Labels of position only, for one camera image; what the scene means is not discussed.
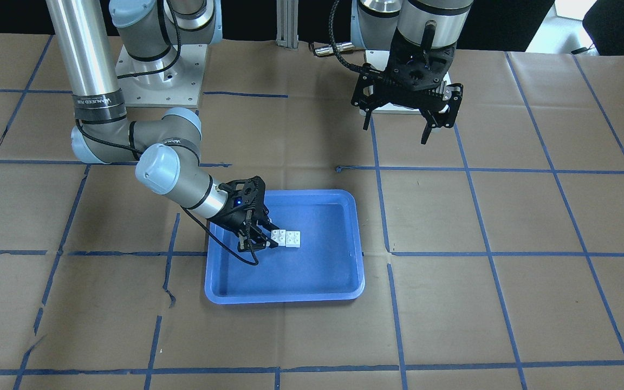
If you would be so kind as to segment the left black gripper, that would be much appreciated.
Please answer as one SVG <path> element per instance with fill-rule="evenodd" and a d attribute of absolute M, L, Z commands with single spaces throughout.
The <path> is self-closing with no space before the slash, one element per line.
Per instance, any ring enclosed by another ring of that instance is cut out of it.
<path fill-rule="evenodd" d="M 464 91 L 463 84 L 449 77 L 455 54 L 455 44 L 424 51 L 402 41 L 390 50 L 367 50 L 364 63 L 356 66 L 351 98 L 366 115 L 362 128 L 368 130 L 373 112 L 391 109 L 421 113 L 426 119 L 421 144 L 433 130 L 453 128 Z"/>

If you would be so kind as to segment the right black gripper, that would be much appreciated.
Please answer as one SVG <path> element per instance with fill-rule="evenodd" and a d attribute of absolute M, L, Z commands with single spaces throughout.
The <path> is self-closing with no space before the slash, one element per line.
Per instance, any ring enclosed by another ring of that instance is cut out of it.
<path fill-rule="evenodd" d="M 217 189 L 226 192 L 227 198 L 223 208 L 211 217 L 211 222 L 237 234 L 238 252 L 280 246 L 262 231 L 262 228 L 267 231 L 281 228 L 271 221 L 269 210 L 264 205 L 265 183 L 260 176 L 221 183 Z"/>

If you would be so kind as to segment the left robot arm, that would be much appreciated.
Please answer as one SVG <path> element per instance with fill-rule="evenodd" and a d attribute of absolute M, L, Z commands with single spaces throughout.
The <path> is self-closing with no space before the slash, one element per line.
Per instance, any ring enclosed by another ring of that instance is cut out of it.
<path fill-rule="evenodd" d="M 366 51 L 387 51 L 383 67 L 346 62 L 357 73 L 351 102 L 366 114 L 387 104 L 416 109 L 426 120 L 421 143 L 436 128 L 456 123 L 463 101 L 460 82 L 445 80 L 471 1 L 354 1 L 351 42 Z"/>

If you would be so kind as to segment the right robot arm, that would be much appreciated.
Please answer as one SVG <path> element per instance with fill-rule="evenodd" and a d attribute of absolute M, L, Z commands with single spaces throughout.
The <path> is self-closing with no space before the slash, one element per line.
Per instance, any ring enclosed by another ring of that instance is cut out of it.
<path fill-rule="evenodd" d="M 198 114 L 171 108 L 159 120 L 128 119 L 121 79 L 155 87 L 171 86 L 169 76 L 186 79 L 180 60 L 183 37 L 215 42 L 217 3 L 111 1 L 112 24 L 132 59 L 131 73 L 123 75 L 115 71 L 99 2 L 48 1 L 47 7 L 71 84 L 75 156 L 89 164 L 135 161 L 139 182 L 180 205 L 191 218 L 202 217 L 232 232 L 238 252 L 281 246 L 261 177 L 223 183 L 200 168 Z"/>

